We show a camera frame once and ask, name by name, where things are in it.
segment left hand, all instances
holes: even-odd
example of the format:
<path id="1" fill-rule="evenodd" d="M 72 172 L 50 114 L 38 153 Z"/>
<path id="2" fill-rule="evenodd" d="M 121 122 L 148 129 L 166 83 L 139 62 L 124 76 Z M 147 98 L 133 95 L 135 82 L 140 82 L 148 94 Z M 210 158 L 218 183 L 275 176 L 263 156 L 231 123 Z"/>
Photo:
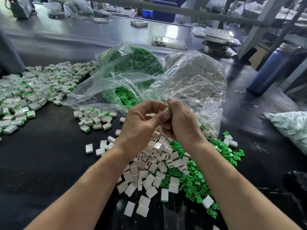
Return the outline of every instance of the left hand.
<path id="1" fill-rule="evenodd" d="M 165 108 L 168 108 L 165 102 L 147 100 L 128 111 L 122 131 L 113 146 L 123 151 L 127 162 L 132 161 L 147 146 L 157 126 L 171 128 L 170 124 L 164 124 L 171 118 L 171 113 L 160 112 Z"/>

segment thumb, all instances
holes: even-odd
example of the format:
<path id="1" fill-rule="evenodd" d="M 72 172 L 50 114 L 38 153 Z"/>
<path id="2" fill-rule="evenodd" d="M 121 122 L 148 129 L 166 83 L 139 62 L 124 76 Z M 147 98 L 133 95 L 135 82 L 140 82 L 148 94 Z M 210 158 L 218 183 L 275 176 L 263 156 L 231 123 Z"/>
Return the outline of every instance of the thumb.
<path id="1" fill-rule="evenodd" d="M 148 120 L 148 122 L 155 129 L 157 126 L 162 125 L 170 118 L 171 113 L 169 111 L 163 111 L 153 116 L 150 120 Z"/>
<path id="2" fill-rule="evenodd" d="M 178 99 L 169 97 L 167 104 L 172 109 L 172 112 L 179 112 L 182 109 L 182 103 Z"/>

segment black work table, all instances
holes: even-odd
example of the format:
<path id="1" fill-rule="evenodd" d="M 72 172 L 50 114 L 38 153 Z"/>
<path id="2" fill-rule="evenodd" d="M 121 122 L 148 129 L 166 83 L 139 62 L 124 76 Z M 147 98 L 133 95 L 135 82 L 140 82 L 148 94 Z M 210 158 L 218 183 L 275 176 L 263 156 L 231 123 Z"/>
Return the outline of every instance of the black work table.
<path id="1" fill-rule="evenodd" d="M 1 5 L 0 11 L 2 17 L 6 15 L 6 18 L 0 18 L 0 24 L 26 66 L 46 66 L 67 60 L 71 63 L 87 62 L 94 59 L 94 53 L 118 43 L 137 40 L 162 61 L 165 54 L 179 51 L 150 46 L 148 35 L 139 34 L 139 39 L 125 35 L 125 27 L 130 27 L 126 22 L 128 19 L 112 19 L 111 22 L 121 24 L 121 21 L 123 24 L 120 25 L 121 30 L 115 30 L 121 32 L 118 35 L 118 32 L 104 31 L 111 22 L 102 26 L 75 19 L 52 20 L 37 8 L 38 16 L 22 23 L 12 18 Z M 52 23 L 52 33 L 46 22 Z M 76 36 L 70 32 L 73 28 L 76 30 L 76 26 L 80 27 L 80 34 L 85 34 L 82 27 L 92 30 L 94 34 L 88 38 Z M 160 30 L 158 34 L 164 36 L 176 34 L 185 40 L 188 50 L 201 50 L 201 39 L 192 36 L 188 27 L 149 22 L 148 30 Z M 100 39 L 99 34 L 108 35 L 108 39 Z M 224 131 L 231 133 L 238 142 L 238 148 L 246 154 L 238 163 L 238 171 L 303 227 L 305 216 L 300 211 L 299 203 L 286 191 L 283 179 L 288 171 L 306 172 L 307 158 L 262 115 L 264 112 L 298 111 L 299 107 L 276 87 L 269 88 L 261 97 L 246 92 L 256 71 L 231 59 L 219 61 L 225 67 L 228 80 L 219 138 Z M 113 120 L 110 130 L 85 134 L 79 129 L 72 109 L 49 103 L 36 112 L 34 120 L 29 120 L 10 136 L 1 136 L 0 229 L 22 229 L 29 224 L 98 160 L 94 154 L 85 153 L 85 145 L 93 143 L 94 149 L 99 148 L 100 140 L 109 135 L 114 137 L 116 129 L 121 129 L 119 117 Z M 257 151 L 255 143 L 259 143 L 268 153 Z M 214 220 L 205 213 L 201 204 L 192 203 L 184 197 L 184 193 L 170 194 L 169 202 L 165 204 L 160 201 L 159 192 L 150 203 L 147 218 L 137 215 L 135 211 L 131 218 L 125 216 L 127 201 L 137 203 L 140 195 L 135 192 L 128 198 L 125 194 L 118 195 L 115 189 L 96 229 L 211 230 L 213 224 L 221 230 L 226 229 L 220 212 Z"/>

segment pile of green plastic parts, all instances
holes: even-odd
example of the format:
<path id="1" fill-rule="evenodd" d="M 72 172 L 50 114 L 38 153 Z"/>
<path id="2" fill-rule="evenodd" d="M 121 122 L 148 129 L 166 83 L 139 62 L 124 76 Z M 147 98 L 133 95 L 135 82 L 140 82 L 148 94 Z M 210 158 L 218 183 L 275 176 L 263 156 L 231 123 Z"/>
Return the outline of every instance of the pile of green plastic parts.
<path id="1" fill-rule="evenodd" d="M 229 132 L 226 131 L 223 133 L 223 135 L 229 135 Z M 217 151 L 226 159 L 228 160 L 233 166 L 237 167 L 237 161 L 241 161 L 241 157 L 244 157 L 244 151 L 238 150 L 238 152 L 232 151 L 228 145 L 223 143 L 220 139 L 218 140 L 212 140 L 209 139 L 209 142 L 215 146 Z M 179 144 L 178 141 L 171 142 L 172 149 L 174 151 L 177 151 L 179 154 L 179 157 L 182 159 L 184 156 L 184 150 Z M 186 197 L 190 199 L 192 202 L 196 201 L 197 203 L 202 203 L 203 199 L 210 195 L 213 197 L 204 177 L 201 172 L 201 170 L 198 168 L 198 166 L 195 164 L 195 162 L 190 159 L 188 162 L 188 170 L 190 172 L 190 175 L 184 175 L 181 171 L 179 171 L 177 168 L 171 168 L 167 170 L 167 174 L 165 175 L 165 179 L 161 182 L 160 186 L 162 188 L 168 189 L 168 185 L 170 182 L 170 178 L 177 177 L 179 178 L 181 182 L 181 186 L 179 188 L 179 191 L 184 190 L 186 193 Z M 213 205 L 207 209 L 207 213 L 211 215 L 213 218 L 217 217 L 217 210 L 219 210 L 216 203 L 213 203 Z"/>
<path id="2" fill-rule="evenodd" d="M 112 64 L 114 66 L 113 73 L 115 75 L 138 72 L 155 76 L 164 73 L 163 65 L 158 57 L 144 48 L 131 45 L 124 45 L 122 47 L 117 46 L 100 53 L 98 56 L 98 64 L 99 68 Z M 148 89 L 152 82 L 153 81 L 146 81 L 135 85 L 142 91 Z M 104 97 L 109 102 L 112 102 L 114 97 L 111 96 L 110 93 L 111 92 L 104 92 Z M 126 88 L 115 88 L 115 94 L 125 106 L 135 106 L 139 103 L 135 95 Z"/>

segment hand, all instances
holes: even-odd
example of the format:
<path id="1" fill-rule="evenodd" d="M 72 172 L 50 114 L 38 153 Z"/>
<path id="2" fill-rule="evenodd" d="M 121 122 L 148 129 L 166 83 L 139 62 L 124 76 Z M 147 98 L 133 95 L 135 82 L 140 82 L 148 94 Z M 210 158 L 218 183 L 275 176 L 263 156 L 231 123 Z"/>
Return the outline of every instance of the hand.
<path id="1" fill-rule="evenodd" d="M 147 146 L 155 128 L 171 118 L 170 112 L 160 112 L 165 108 L 168 108 L 165 102 L 147 100 L 128 111 L 122 131 L 113 146 L 123 151 L 128 162 L 132 161 Z"/>
<path id="2" fill-rule="evenodd" d="M 177 139 L 188 153 L 193 152 L 199 144 L 208 142 L 196 123 L 195 115 L 190 108 L 179 100 L 168 98 L 172 110 L 172 129 L 163 128 L 163 132 L 173 140 Z"/>

